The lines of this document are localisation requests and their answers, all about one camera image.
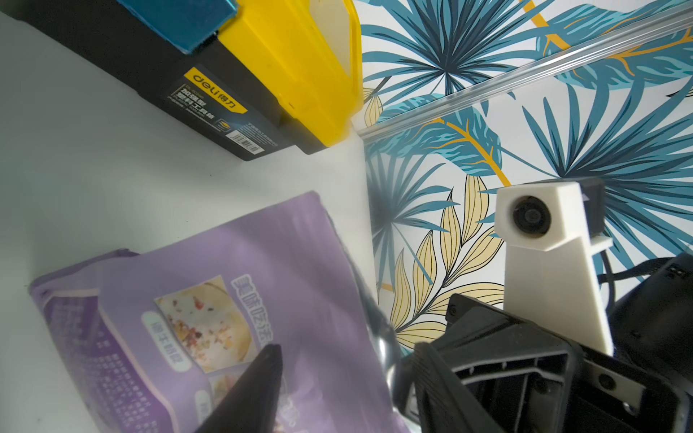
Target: white table surface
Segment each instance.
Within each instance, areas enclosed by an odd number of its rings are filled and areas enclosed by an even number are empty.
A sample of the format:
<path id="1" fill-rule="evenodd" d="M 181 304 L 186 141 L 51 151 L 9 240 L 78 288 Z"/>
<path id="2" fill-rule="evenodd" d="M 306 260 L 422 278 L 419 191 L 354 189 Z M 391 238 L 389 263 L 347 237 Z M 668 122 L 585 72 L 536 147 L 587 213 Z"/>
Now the white table surface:
<path id="1" fill-rule="evenodd" d="M 95 432 L 26 288 L 317 191 L 374 282 L 361 140 L 243 162 L 0 13 L 0 432 Z"/>

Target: yellow leaf pattern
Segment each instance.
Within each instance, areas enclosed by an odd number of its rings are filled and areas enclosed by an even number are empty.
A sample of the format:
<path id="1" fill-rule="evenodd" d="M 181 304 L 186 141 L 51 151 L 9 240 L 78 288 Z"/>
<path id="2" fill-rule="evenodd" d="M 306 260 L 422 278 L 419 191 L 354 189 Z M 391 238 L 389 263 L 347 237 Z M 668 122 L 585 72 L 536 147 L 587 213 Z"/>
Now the yellow leaf pattern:
<path id="1" fill-rule="evenodd" d="M 380 96 L 376 95 L 368 101 L 368 105 L 366 106 L 366 114 L 364 116 L 366 126 L 375 125 L 382 113 L 383 103 L 380 101 Z"/>
<path id="2" fill-rule="evenodd" d="M 438 274 L 438 263 L 435 258 L 435 250 L 433 249 L 433 230 L 429 230 L 426 237 L 419 245 L 419 250 L 416 252 L 416 258 L 419 259 L 421 266 L 426 270 L 431 281 L 435 282 L 435 277 Z M 414 261 L 414 269 L 412 270 L 412 280 L 414 283 L 415 307 L 414 313 L 418 313 L 423 308 L 423 305 L 428 300 L 428 295 L 431 293 L 433 284 L 428 282 L 426 275 L 423 273 L 421 266 Z"/>
<path id="3" fill-rule="evenodd" d="M 495 305 L 497 303 L 503 302 L 503 294 L 505 293 L 502 284 L 496 283 L 472 283 L 460 286 L 458 288 L 450 289 L 447 292 L 441 293 L 433 301 L 431 306 L 426 310 L 427 313 L 436 315 L 445 315 L 448 309 L 448 301 L 450 297 L 455 293 L 463 294 L 465 296 L 476 298 L 481 302 L 489 303 Z"/>
<path id="4" fill-rule="evenodd" d="M 481 177 L 467 176 L 464 185 L 464 230 L 462 231 L 462 244 L 479 233 L 481 224 L 477 221 L 483 220 L 489 212 L 489 195 L 482 194 L 480 191 L 486 190 L 486 185 Z"/>
<path id="5" fill-rule="evenodd" d="M 397 341 L 410 349 L 419 342 L 431 342 L 443 335 L 445 325 L 438 321 L 420 321 L 397 333 Z"/>
<path id="6" fill-rule="evenodd" d="M 446 285 L 452 284 L 452 282 L 460 276 L 481 269 L 491 262 L 493 257 L 498 253 L 501 245 L 503 245 L 503 239 L 491 237 L 491 234 L 493 234 L 493 227 L 482 233 L 476 242 L 474 242 L 474 245 L 472 245 L 467 255 L 457 266 L 457 269 L 455 269 L 450 276 Z"/>
<path id="7" fill-rule="evenodd" d="M 409 311 L 412 307 L 412 293 L 409 286 L 409 280 L 404 270 L 404 250 L 399 253 L 395 264 L 395 282 L 394 282 L 394 305 L 390 314 L 390 323 L 397 329 L 402 326 L 409 317 Z"/>
<path id="8" fill-rule="evenodd" d="M 448 201 L 452 202 L 453 192 L 450 192 L 448 196 Z M 440 232 L 440 249 L 443 253 L 443 264 L 445 265 L 446 274 L 451 271 L 457 257 L 459 256 L 459 249 L 462 247 L 459 238 L 459 219 L 457 218 L 457 212 L 454 206 L 447 207 L 443 210 L 443 216 L 440 219 L 440 227 L 447 230 Z"/>

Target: black cable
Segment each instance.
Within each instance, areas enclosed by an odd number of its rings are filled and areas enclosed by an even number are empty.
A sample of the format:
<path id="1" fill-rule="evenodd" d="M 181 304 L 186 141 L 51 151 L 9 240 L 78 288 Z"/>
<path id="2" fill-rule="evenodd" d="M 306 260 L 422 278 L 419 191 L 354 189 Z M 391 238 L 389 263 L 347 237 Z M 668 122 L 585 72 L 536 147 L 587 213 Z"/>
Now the black cable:
<path id="1" fill-rule="evenodd" d="M 604 271 L 606 271 L 606 282 L 608 283 L 608 301 L 606 303 L 606 315 L 609 316 L 616 304 L 616 280 L 613 278 L 611 271 L 611 263 L 608 261 L 606 251 L 602 251 L 602 262 L 604 262 Z"/>
<path id="2" fill-rule="evenodd" d="M 673 257 L 660 257 L 646 260 L 639 265 L 633 266 L 631 269 L 617 272 L 613 275 L 613 279 L 614 281 L 620 281 L 635 276 L 652 275 L 662 266 L 666 265 L 671 259 L 673 259 Z M 597 281 L 599 281 L 599 284 L 604 284 L 606 282 L 606 274 L 597 275 Z"/>

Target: food image on bag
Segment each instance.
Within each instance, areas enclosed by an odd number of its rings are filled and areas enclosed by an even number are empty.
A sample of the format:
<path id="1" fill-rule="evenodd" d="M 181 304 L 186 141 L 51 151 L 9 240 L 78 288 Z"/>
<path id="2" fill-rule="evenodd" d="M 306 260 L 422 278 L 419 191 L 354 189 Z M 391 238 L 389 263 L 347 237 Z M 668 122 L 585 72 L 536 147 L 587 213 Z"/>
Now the food image on bag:
<path id="1" fill-rule="evenodd" d="M 250 327 L 221 277 L 155 301 L 205 373 L 251 362 L 257 355 Z"/>
<path id="2" fill-rule="evenodd" d="M 212 387 L 212 404 L 217 407 L 221 400 L 231 391 L 236 382 L 238 382 L 239 374 L 222 374 L 209 378 L 209 384 Z"/>

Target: blue palm leaf pattern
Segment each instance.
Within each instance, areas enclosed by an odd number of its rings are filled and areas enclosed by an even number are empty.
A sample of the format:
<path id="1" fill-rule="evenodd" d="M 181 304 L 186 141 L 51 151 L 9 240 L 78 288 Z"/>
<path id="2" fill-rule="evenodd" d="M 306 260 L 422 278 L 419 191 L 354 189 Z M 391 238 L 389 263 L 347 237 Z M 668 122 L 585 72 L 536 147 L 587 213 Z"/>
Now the blue palm leaf pattern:
<path id="1" fill-rule="evenodd" d="M 432 102 L 441 97 L 443 97 L 443 95 L 441 94 L 415 96 L 399 104 L 392 105 L 390 108 L 383 110 L 382 114 L 380 115 L 380 118 L 378 118 L 378 123 L 386 121 L 387 119 L 393 118 L 404 112 L 408 112 L 411 109 L 421 107 L 422 105 L 426 105 L 429 102 Z"/>
<path id="2" fill-rule="evenodd" d="M 449 95 L 515 69 L 513 60 L 537 60 L 541 55 L 534 50 L 499 51 L 544 35 L 544 28 L 518 29 L 552 2 L 547 0 L 534 7 L 532 0 L 407 0 L 407 5 L 399 0 L 371 0 L 368 3 L 384 7 L 406 34 L 384 26 L 363 25 L 363 36 L 391 42 L 408 54 L 364 53 L 363 62 L 392 65 L 365 77 L 364 82 L 406 75 L 378 89 L 378 95 L 388 94 L 383 102 L 388 105 L 427 85 L 435 90 L 442 83 Z"/>
<path id="3" fill-rule="evenodd" d="M 386 153 L 395 157 L 440 154 L 468 175 L 497 175 L 509 185 L 501 171 L 500 139 L 473 107 L 377 141 L 369 145 L 366 152 L 368 155 Z"/>
<path id="4" fill-rule="evenodd" d="M 616 12 L 591 5 L 577 6 L 550 19 L 552 33 L 560 35 L 571 46 L 650 17 L 685 0 L 656 0 L 632 12 Z M 546 36 L 537 39 L 536 50 L 543 55 L 560 51 Z M 556 76 L 571 84 L 596 89 L 598 82 L 611 89 L 626 89 L 636 79 L 646 86 L 659 85 L 690 76 L 693 73 L 693 37 L 682 30 L 623 53 Z"/>
<path id="5" fill-rule="evenodd" d="M 414 201 L 422 197 L 428 199 L 431 195 L 450 191 L 450 188 L 440 185 L 422 187 L 426 180 L 443 165 L 437 164 L 416 177 L 423 160 L 423 157 L 419 157 L 410 166 L 412 155 L 408 155 L 399 160 L 400 164 L 397 165 L 398 159 L 390 157 L 386 170 L 382 155 L 377 154 L 375 157 L 367 159 L 368 200 L 371 209 L 373 253 L 378 254 L 380 252 L 378 291 L 383 284 L 385 270 L 388 271 L 387 275 L 389 275 L 390 281 L 394 281 L 394 240 L 396 234 L 404 240 L 409 252 L 430 282 L 430 277 L 426 270 L 419 263 L 414 250 L 401 235 L 397 226 L 445 231 L 439 225 L 416 218 L 416 216 L 425 212 L 440 211 L 457 204 L 442 197 L 442 200 L 430 200 L 414 205 Z"/>
<path id="6" fill-rule="evenodd" d="M 645 83 L 636 80 L 620 112 L 600 136 L 593 136 L 606 110 L 609 89 L 597 86 L 592 109 L 580 130 L 580 113 L 575 90 L 568 85 L 569 131 L 564 145 L 554 120 L 553 110 L 544 98 L 548 136 L 535 118 L 523 108 L 529 128 L 559 177 L 599 176 L 606 184 L 606 235 L 614 239 L 611 252 L 626 267 L 633 261 L 623 240 L 631 243 L 647 258 L 656 255 L 638 239 L 645 235 L 673 254 L 684 251 L 693 237 L 658 213 L 693 220 L 693 188 L 686 178 L 693 176 L 693 134 L 681 134 L 693 125 L 693 114 L 663 124 L 693 89 L 693 78 L 679 92 L 643 119 L 624 129 L 638 108 Z M 598 269 L 601 261 L 595 260 Z"/>

